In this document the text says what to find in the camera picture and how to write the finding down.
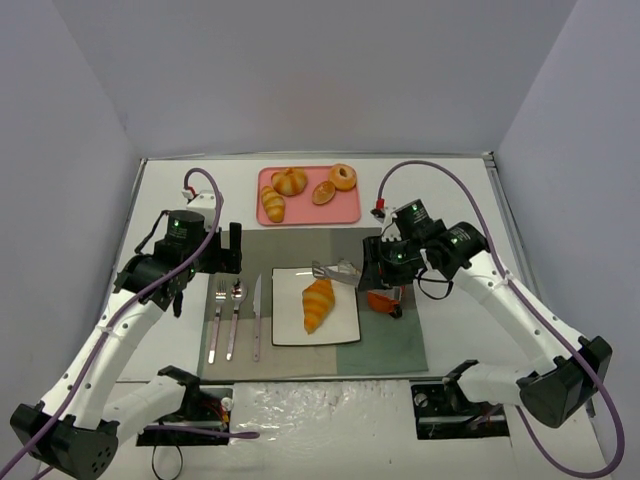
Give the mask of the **large striped croissant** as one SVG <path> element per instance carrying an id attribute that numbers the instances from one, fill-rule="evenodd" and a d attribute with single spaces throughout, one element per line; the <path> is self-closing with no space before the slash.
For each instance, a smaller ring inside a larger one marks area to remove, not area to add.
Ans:
<path id="1" fill-rule="evenodd" d="M 304 329 L 314 333 L 331 313 L 335 305 L 335 294 L 329 279 L 318 279 L 302 292 Z"/>

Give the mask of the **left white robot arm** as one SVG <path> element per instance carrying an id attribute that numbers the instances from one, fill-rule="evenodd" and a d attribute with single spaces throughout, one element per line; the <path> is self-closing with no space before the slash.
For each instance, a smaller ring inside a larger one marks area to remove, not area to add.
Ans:
<path id="1" fill-rule="evenodd" d="M 162 212 L 164 237 L 152 253 L 140 248 L 116 276 L 101 320 L 72 364 L 36 404 L 19 404 L 10 425 L 21 455 L 30 455 L 74 479 L 99 478 L 118 446 L 165 415 L 190 410 L 198 377 L 177 367 L 161 369 L 124 407 L 108 397 L 144 336 L 167 310 L 182 313 L 183 293 L 199 273 L 241 271 L 242 226 L 222 230 L 188 210 Z"/>

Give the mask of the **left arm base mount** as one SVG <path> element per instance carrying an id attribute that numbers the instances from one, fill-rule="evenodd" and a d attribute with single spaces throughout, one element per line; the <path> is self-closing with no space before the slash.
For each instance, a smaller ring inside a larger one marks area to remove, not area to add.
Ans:
<path id="1" fill-rule="evenodd" d="M 195 401 L 189 412 L 166 415 L 160 422 L 164 425 L 229 432 L 232 403 L 233 389 L 229 385 L 203 386 L 200 399 Z M 228 438 L 176 430 L 144 431 L 135 437 L 137 447 L 227 446 L 229 442 Z"/>

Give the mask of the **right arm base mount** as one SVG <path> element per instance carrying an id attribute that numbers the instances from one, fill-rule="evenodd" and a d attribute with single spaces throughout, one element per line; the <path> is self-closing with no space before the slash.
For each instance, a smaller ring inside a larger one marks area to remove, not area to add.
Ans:
<path id="1" fill-rule="evenodd" d="M 414 425 L 421 441 L 509 437 L 503 407 L 489 403 L 454 406 L 436 381 L 412 383 Z"/>

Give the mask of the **metal serving tongs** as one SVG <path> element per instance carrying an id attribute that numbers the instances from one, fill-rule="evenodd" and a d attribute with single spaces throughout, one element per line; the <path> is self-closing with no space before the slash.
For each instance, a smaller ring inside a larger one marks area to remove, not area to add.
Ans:
<path id="1" fill-rule="evenodd" d="M 339 260 L 336 265 L 313 261 L 311 272 L 316 279 L 332 280 L 352 287 L 357 287 L 361 279 L 361 272 L 347 260 Z"/>

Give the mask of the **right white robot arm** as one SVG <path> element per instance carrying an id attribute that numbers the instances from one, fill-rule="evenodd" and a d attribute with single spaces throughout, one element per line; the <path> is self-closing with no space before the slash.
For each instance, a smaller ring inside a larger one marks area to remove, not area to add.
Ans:
<path id="1" fill-rule="evenodd" d="M 558 428 L 597 393 L 612 357 L 610 344 L 556 317 L 506 271 L 472 224 L 446 227 L 419 200 L 397 209 L 377 204 L 371 214 L 381 231 L 363 241 L 359 290 L 404 286 L 432 269 L 481 305 L 528 360 L 523 367 L 463 362 L 445 378 L 457 402 L 520 406 Z"/>

